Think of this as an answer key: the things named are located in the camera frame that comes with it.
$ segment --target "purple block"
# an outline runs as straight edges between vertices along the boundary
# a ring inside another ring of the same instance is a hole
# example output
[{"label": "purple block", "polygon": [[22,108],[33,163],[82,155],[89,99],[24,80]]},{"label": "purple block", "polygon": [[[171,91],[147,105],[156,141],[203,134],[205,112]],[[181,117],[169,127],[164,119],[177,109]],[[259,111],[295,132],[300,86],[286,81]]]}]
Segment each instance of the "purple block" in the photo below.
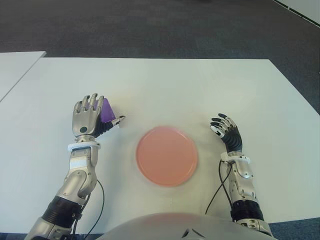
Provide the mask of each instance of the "purple block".
[{"label": "purple block", "polygon": [[[97,107],[97,104],[98,104],[98,100],[95,101],[94,108]],[[110,122],[110,121],[116,119],[116,116],[115,116],[114,112],[112,111],[112,108],[109,104],[109,101],[106,98],[103,99],[103,105],[102,105],[102,109],[101,109],[100,118],[101,118],[101,122],[103,122],[103,123],[107,123],[107,122]]]}]

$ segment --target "black cable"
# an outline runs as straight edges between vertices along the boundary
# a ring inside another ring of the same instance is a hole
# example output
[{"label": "black cable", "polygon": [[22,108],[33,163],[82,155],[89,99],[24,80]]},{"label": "black cable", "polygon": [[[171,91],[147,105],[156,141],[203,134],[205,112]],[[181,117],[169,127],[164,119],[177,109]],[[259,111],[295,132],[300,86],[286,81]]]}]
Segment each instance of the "black cable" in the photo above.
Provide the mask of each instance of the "black cable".
[{"label": "black cable", "polygon": [[[219,162],[219,173],[220,173],[221,163],[222,163],[222,161]],[[215,191],[215,193],[214,193],[214,195],[213,195],[213,197],[212,197],[212,199],[211,199],[208,207],[207,207],[206,210],[205,210],[205,214],[207,214],[207,212],[208,212],[208,210],[209,210],[209,207],[210,207],[211,203],[213,202],[213,200],[215,199],[215,197],[216,197],[217,193],[219,192],[220,188],[221,188],[222,186],[224,186],[225,181],[227,180],[227,178],[229,177],[229,175],[230,175],[230,173],[231,173],[231,170],[232,170],[232,167],[230,168],[230,170],[229,170],[227,176],[225,177],[225,179],[221,182],[221,184],[220,184],[220,186],[218,187],[218,189]]]},{"label": "black cable", "polygon": [[[83,204],[80,214],[82,214],[83,210],[85,209],[85,207],[87,206],[89,199],[90,199],[91,193],[89,193],[88,197],[85,200],[85,203]],[[73,225],[73,231],[72,231],[72,235],[71,235],[71,240],[73,240],[76,236],[76,228],[77,228],[77,224],[78,224],[78,220],[75,220],[74,225]]]},{"label": "black cable", "polygon": [[[225,187],[225,185],[224,185],[224,182],[222,181],[222,177],[221,177],[221,163],[222,163],[222,161],[221,161],[221,159],[220,159],[220,162],[219,162],[219,178],[220,178],[220,182],[221,182],[221,185],[222,185],[222,187],[223,187],[223,190],[224,190],[224,192],[225,192],[225,195],[226,195],[226,198],[228,199],[228,202],[229,202],[229,204],[230,204],[230,208],[231,208],[231,210],[232,210],[232,208],[233,208],[233,205],[232,205],[232,202],[231,202],[231,199],[230,199],[230,196],[229,196],[229,194],[228,194],[228,191],[227,191],[227,189],[226,189],[226,187]],[[230,163],[228,163],[228,166],[230,167],[230,171],[229,171],[229,173],[232,171],[232,165],[230,164]]]},{"label": "black cable", "polygon": [[97,180],[97,182],[100,184],[101,190],[102,190],[102,208],[101,208],[101,212],[100,215],[98,217],[98,219],[95,221],[95,224],[93,225],[93,227],[90,229],[90,231],[87,233],[87,235],[84,237],[84,239],[86,239],[89,234],[91,233],[91,231],[95,228],[95,226],[97,225],[97,223],[100,220],[100,217],[102,215],[102,212],[104,211],[104,206],[105,206],[105,190],[104,187],[102,186],[101,182],[99,180]]}]

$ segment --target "white table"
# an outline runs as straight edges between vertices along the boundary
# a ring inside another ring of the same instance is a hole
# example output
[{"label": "white table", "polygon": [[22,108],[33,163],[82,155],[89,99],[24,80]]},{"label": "white table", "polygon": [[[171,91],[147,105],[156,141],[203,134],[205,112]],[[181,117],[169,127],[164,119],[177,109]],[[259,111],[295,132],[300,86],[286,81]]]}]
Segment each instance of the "white table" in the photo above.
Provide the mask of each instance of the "white table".
[{"label": "white table", "polygon": [[[69,168],[73,106],[95,92],[127,118],[97,139],[106,206],[93,232],[157,212],[203,214],[220,184],[225,148],[209,129],[219,112],[239,126],[265,220],[320,217],[320,117],[269,60],[41,58],[0,104],[0,232],[27,233],[43,214]],[[178,187],[157,186],[136,166],[139,139],[159,125],[178,127],[198,149],[194,175]],[[101,203],[97,187],[79,233]],[[210,214],[229,211],[220,192]]]},{"label": "white table", "polygon": [[0,102],[45,51],[0,52]]}]

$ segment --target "pink plate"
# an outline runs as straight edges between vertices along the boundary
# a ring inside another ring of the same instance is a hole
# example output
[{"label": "pink plate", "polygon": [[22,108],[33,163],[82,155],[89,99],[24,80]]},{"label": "pink plate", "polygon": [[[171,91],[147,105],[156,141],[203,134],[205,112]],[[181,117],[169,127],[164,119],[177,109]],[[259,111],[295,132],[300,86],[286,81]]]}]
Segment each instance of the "pink plate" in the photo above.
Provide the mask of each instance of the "pink plate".
[{"label": "pink plate", "polygon": [[141,138],[136,149],[136,163],[153,183],[173,187],[194,173],[198,163],[197,148],[178,129],[157,126]]}]

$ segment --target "gray carpet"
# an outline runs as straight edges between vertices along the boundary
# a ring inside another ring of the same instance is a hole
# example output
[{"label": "gray carpet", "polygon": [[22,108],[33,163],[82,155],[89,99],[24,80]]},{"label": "gray carpet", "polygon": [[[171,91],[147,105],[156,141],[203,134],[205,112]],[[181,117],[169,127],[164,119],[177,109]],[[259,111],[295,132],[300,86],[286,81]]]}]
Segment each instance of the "gray carpet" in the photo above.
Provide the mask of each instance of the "gray carpet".
[{"label": "gray carpet", "polygon": [[272,0],[0,0],[0,52],[270,59],[320,113],[320,28]]}]

